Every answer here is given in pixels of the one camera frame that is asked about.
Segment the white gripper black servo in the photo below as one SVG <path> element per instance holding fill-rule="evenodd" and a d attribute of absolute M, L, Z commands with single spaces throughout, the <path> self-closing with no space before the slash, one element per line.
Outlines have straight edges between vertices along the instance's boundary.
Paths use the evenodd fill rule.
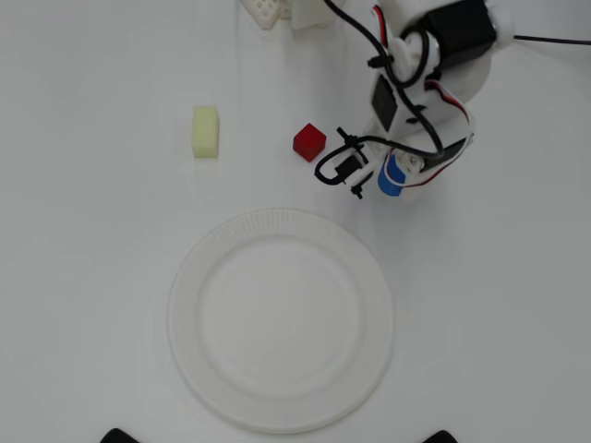
<path fill-rule="evenodd" d="M 426 75 L 399 89 L 378 67 L 369 104 L 367 158 L 380 178 L 435 178 L 460 159 L 475 133 L 463 101 Z"/>

